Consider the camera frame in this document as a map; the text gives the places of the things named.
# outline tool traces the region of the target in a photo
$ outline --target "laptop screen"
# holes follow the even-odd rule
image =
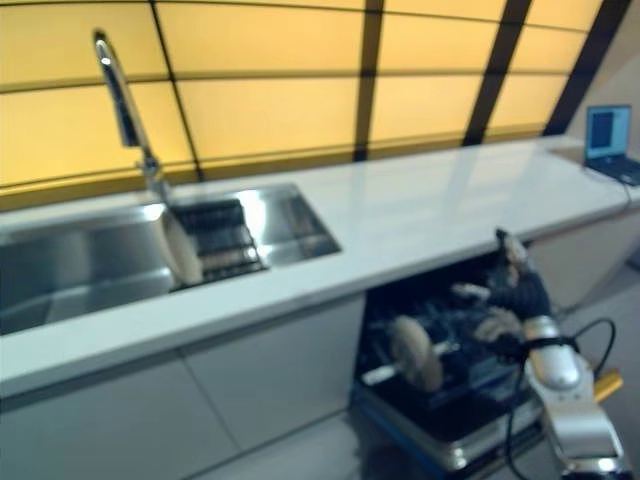
[[[631,107],[587,109],[587,159],[624,155],[629,139]]]

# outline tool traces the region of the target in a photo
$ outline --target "wall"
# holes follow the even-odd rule
[[[97,27],[178,183],[538,135],[600,5],[0,0],[0,210],[142,188]]]
[[[588,105],[631,104],[630,156],[640,160],[640,0],[633,0],[568,134],[584,139]]]

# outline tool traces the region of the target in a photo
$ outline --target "dishwasher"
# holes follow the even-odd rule
[[[358,347],[353,405],[439,479],[479,478],[503,464],[507,415],[517,395],[515,452],[542,437],[542,409],[517,365],[487,347],[483,335],[517,329],[504,310],[450,293],[456,282],[508,281],[489,253],[370,290]],[[437,357],[430,389],[417,388],[394,353],[403,321],[426,332]]]

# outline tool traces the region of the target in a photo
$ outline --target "sink basin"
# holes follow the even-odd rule
[[[293,185],[5,229],[0,333],[339,250]]]

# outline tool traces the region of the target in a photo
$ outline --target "lower cabinet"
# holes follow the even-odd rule
[[[176,480],[237,453],[166,353],[4,400],[2,480]]]
[[[551,298],[576,306],[606,284],[640,245],[640,210],[536,240],[531,257]]]
[[[250,449],[344,409],[364,294],[183,349],[231,435]]]

